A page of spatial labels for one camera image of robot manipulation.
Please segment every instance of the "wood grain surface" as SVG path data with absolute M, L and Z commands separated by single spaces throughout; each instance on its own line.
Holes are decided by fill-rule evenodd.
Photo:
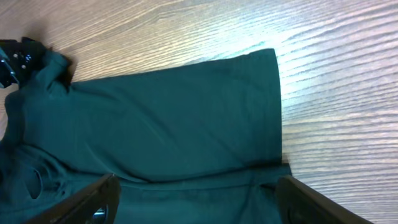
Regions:
M 398 223 L 397 0 L 0 0 L 0 20 L 74 58 L 74 81 L 275 48 L 294 176 Z

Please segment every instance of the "green fabric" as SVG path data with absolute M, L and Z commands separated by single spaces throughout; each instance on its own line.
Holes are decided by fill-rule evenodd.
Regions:
M 6 98 L 0 221 L 115 173 L 115 223 L 280 223 L 274 186 L 290 169 L 273 50 L 68 87 L 60 54 L 44 64 Z

